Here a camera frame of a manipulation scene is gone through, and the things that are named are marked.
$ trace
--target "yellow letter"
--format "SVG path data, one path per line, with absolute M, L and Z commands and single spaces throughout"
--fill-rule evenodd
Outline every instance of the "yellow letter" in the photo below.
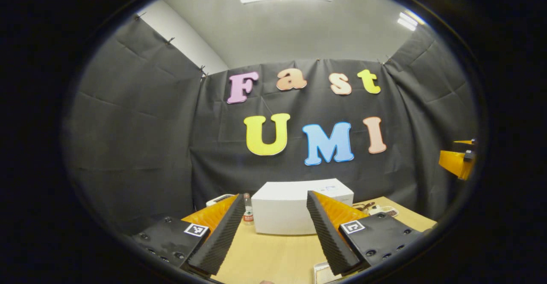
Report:
M 372 74 L 368 69 L 365 69 L 357 74 L 363 80 L 363 85 L 367 92 L 371 94 L 379 93 L 379 86 L 375 86 L 373 80 L 376 79 L 376 75 Z
M 304 79 L 302 71 L 296 68 L 289 68 L 282 70 L 277 74 L 279 80 L 277 80 L 277 88 L 282 91 L 289 89 L 302 89 L 307 85 L 307 81 Z
M 351 93 L 351 85 L 345 74 L 330 74 L 329 81 L 332 83 L 330 89 L 337 95 L 349 95 Z
M 250 116 L 243 120 L 247 125 L 247 148 L 251 153 L 259 156 L 271 156 L 281 153 L 287 146 L 287 120 L 291 115 L 287 113 L 273 114 L 275 122 L 275 142 L 264 144 L 262 142 L 262 124 L 266 121 L 264 116 Z

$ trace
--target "plastic water bottle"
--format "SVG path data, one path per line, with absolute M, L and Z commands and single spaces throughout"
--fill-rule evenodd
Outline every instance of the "plastic water bottle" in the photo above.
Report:
M 245 213 L 243 214 L 243 222 L 245 225 L 254 224 L 253 206 L 250 202 L 250 195 L 248 193 L 243 194 L 245 200 Z

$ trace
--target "black foam pad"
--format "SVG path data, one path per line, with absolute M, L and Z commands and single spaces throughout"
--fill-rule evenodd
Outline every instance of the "black foam pad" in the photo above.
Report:
M 313 191 L 308 191 L 306 206 L 332 273 L 345 275 L 356 270 L 356 267 L 361 265 L 359 259 L 330 223 Z
M 209 239 L 190 258 L 188 264 L 216 275 L 230 249 L 245 212 L 243 195 L 238 195 Z

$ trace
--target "pink letter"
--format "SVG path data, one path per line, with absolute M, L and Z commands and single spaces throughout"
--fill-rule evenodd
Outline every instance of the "pink letter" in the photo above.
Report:
M 377 154 L 385 151 L 387 146 L 383 143 L 382 132 L 379 130 L 379 123 L 382 120 L 377 117 L 365 118 L 363 124 L 367 126 L 369 130 L 369 137 L 371 138 L 371 147 L 369 147 L 369 153 Z
M 230 97 L 227 99 L 227 103 L 240 103 L 247 100 L 247 95 L 243 93 L 250 93 L 253 89 L 253 82 L 251 80 L 258 80 L 258 72 L 249 72 L 248 74 L 232 75 L 230 81 L 232 81 L 232 89 L 230 91 Z

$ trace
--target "foam letter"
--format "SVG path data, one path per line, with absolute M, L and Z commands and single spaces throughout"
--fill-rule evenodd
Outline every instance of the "foam letter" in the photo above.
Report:
M 273 114 L 275 122 L 275 142 L 264 144 L 262 141 L 262 124 L 266 121 L 264 116 L 250 116 L 243 120 L 247 125 L 247 148 L 251 153 L 259 156 L 271 156 L 281 153 L 287 146 L 287 120 L 291 115 L 286 113 Z
M 302 131 L 308 137 L 308 158 L 304 160 L 306 165 L 318 165 L 321 163 L 319 151 L 327 163 L 332 159 L 334 149 L 336 155 L 334 161 L 337 163 L 353 160 L 353 154 L 350 148 L 350 128 L 348 122 L 339 122 L 334 125 L 330 138 L 326 137 L 325 132 L 318 124 L 307 124 Z
M 289 68 L 282 70 L 277 74 L 279 80 L 277 80 L 277 88 L 282 91 L 289 89 L 302 89 L 307 85 L 307 81 L 304 79 L 302 71 L 296 68 Z
M 345 74 L 330 74 L 329 81 L 332 83 L 330 89 L 337 95 L 349 95 L 351 93 L 351 85 Z
M 230 81 L 232 81 L 232 89 L 230 91 L 230 97 L 226 101 L 227 103 L 240 103 L 247 100 L 247 95 L 243 93 L 250 93 L 253 89 L 253 81 L 258 80 L 258 72 L 249 72 L 248 74 L 232 75 Z
M 369 137 L 371 138 L 371 147 L 369 147 L 369 153 L 377 154 L 385 151 L 387 146 L 383 143 L 382 133 L 379 130 L 379 123 L 382 120 L 380 118 L 365 118 L 363 124 L 365 124 L 369 130 Z
M 363 85 L 367 92 L 377 94 L 380 91 L 379 86 L 375 86 L 373 80 L 376 80 L 376 75 L 372 74 L 368 69 L 365 69 L 357 74 L 363 80 Z

